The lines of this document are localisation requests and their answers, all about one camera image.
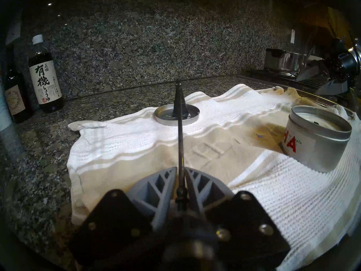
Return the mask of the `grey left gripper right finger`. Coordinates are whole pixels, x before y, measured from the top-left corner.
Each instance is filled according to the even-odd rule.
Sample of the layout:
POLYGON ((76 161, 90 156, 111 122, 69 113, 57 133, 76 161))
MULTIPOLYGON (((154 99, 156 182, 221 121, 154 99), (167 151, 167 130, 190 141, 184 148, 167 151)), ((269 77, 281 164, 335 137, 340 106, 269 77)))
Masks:
POLYGON ((291 248, 257 198, 185 168, 189 208, 215 229, 217 259, 227 270, 275 270, 291 248))

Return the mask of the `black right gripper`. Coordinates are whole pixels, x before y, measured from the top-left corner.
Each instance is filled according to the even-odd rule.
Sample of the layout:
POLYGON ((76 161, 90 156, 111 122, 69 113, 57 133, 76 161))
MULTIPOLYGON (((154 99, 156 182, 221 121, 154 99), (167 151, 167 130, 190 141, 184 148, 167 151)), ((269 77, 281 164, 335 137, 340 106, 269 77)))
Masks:
MULTIPOLYGON (((329 79, 326 84, 316 90, 317 95, 338 95, 348 91, 348 85, 355 84, 355 57, 352 53, 355 39, 351 39, 352 47, 346 49, 344 39, 332 39, 331 52, 324 61, 329 71, 329 79)), ((300 70, 296 81, 313 78, 320 73, 318 65, 307 66, 300 70)))

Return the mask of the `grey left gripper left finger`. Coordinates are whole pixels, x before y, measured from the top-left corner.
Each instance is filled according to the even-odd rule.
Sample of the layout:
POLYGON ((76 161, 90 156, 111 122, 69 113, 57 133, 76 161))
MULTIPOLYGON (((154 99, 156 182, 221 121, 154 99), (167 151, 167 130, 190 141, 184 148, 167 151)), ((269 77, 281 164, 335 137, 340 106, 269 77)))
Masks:
POLYGON ((108 191, 73 235, 69 250, 82 266, 109 258, 164 225, 177 168, 151 174, 128 192, 108 191))

